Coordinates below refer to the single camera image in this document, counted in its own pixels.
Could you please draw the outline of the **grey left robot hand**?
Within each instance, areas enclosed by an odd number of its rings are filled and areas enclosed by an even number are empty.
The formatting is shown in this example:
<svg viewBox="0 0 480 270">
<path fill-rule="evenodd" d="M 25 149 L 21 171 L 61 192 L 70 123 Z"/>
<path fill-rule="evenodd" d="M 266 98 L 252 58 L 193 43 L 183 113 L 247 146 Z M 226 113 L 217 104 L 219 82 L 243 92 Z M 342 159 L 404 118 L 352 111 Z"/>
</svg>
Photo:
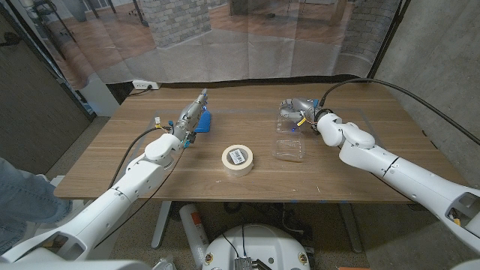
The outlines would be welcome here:
<svg viewBox="0 0 480 270">
<path fill-rule="evenodd" d="M 207 100 L 207 89 L 204 88 L 198 98 L 181 111 L 173 127 L 172 135 L 177 137 L 182 143 L 185 143 L 197 128 L 202 114 L 206 111 Z"/>
</svg>

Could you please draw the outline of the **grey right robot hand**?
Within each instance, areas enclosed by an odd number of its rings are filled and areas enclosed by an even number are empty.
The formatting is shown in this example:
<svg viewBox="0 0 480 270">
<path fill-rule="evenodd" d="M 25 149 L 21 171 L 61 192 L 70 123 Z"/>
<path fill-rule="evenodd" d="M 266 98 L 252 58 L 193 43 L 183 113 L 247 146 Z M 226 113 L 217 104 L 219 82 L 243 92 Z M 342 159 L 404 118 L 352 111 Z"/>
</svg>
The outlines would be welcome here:
<svg viewBox="0 0 480 270">
<path fill-rule="evenodd" d="M 318 103 L 318 100 L 307 99 L 305 97 L 286 99 L 280 104 L 280 116 L 290 122 L 294 122 L 298 127 L 310 125 L 310 127 L 316 131 L 316 114 L 320 111 Z"/>
</svg>

